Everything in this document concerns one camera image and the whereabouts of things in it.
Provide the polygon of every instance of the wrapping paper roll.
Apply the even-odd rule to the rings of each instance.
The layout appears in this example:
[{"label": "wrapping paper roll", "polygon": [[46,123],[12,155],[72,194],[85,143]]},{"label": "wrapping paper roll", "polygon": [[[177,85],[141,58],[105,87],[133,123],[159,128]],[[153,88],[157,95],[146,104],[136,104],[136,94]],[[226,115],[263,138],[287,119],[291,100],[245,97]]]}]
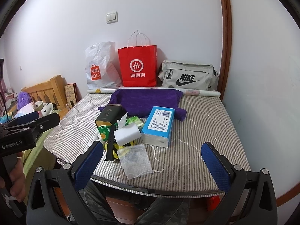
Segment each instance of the wrapping paper roll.
[{"label": "wrapping paper roll", "polygon": [[219,97],[221,95],[218,91],[202,91],[202,90],[190,90],[190,89],[178,89],[178,88],[165,88],[165,87],[121,87],[121,88],[101,88],[101,89],[92,89],[88,90],[88,93],[114,93],[118,89],[170,89],[170,90],[179,90],[183,92],[184,95],[193,95],[193,96],[212,96]]}]

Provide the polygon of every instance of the zipper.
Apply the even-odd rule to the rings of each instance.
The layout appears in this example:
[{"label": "zipper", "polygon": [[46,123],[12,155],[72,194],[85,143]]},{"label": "zipper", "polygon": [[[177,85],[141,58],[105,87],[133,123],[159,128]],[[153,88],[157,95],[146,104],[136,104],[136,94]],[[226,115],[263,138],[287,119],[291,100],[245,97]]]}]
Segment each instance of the zipper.
[{"label": "zipper", "polygon": [[177,62],[172,62],[172,61],[165,61],[163,63],[175,63],[175,64],[191,65],[191,66],[209,66],[209,67],[212,67],[214,69],[214,66],[209,65],[209,64],[185,64],[185,63],[177,63]]},{"label": "zipper", "polygon": [[169,69],[169,70],[170,71],[169,71],[169,73],[167,74],[167,77],[166,77],[167,80],[170,80],[172,78],[172,74],[173,74],[172,69]]},{"label": "zipper", "polygon": [[204,72],[204,71],[194,71],[194,70],[184,70],[184,69],[178,69],[178,68],[172,68],[172,69],[167,69],[167,70],[170,70],[170,72],[172,71],[172,70],[182,70],[182,71],[189,71],[189,72],[199,72],[199,73],[207,73],[207,74],[209,74],[208,72]]}]

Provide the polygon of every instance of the striped mattress cover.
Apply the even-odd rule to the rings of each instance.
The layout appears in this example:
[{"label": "striped mattress cover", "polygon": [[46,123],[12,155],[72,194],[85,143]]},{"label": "striped mattress cover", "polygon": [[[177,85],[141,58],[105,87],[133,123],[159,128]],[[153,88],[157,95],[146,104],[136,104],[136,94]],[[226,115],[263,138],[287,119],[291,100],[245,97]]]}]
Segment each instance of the striped mattress cover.
[{"label": "striped mattress cover", "polygon": [[[72,163],[93,141],[98,131],[95,119],[100,111],[97,108],[105,106],[110,96],[84,96],[49,134],[44,147],[62,164]],[[250,170],[239,137],[218,97],[183,95],[179,107],[186,109],[187,117],[183,122],[174,120],[169,148],[145,145],[152,169],[164,169],[162,173],[127,179],[120,162],[104,161],[104,153],[92,179],[117,189],[156,197],[207,197],[222,193],[201,158],[201,145],[206,141],[232,164]]]}]

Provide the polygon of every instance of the haidilao bag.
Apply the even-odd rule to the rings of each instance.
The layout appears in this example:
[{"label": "haidilao bag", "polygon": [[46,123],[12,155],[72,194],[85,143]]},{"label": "haidilao bag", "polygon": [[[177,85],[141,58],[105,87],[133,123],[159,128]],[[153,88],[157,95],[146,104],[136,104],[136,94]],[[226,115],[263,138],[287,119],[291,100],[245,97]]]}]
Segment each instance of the haidilao bag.
[{"label": "haidilao bag", "polygon": [[[141,46],[129,47],[130,38],[133,38],[136,32],[140,35]],[[118,49],[123,85],[126,87],[156,86],[157,47],[143,45],[140,31],[134,31],[131,37],[127,47]]]}]

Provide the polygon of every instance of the finger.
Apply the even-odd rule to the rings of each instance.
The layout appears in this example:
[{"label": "finger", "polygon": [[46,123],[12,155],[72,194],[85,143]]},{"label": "finger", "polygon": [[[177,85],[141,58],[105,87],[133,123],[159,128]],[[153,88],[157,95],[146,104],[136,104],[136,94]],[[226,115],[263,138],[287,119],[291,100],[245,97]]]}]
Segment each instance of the finger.
[{"label": "finger", "polygon": [[12,182],[16,181],[23,175],[23,163],[20,158],[18,158],[15,168],[10,172],[10,180]]},{"label": "finger", "polygon": [[25,185],[23,184],[23,188],[20,192],[20,194],[17,195],[18,202],[22,202],[25,199],[26,193],[25,193]]},{"label": "finger", "polygon": [[0,188],[5,188],[4,179],[0,177]]},{"label": "finger", "polygon": [[23,174],[19,179],[17,179],[13,183],[13,186],[10,189],[10,194],[13,197],[17,197],[22,192],[24,182],[25,182],[25,175]]}]

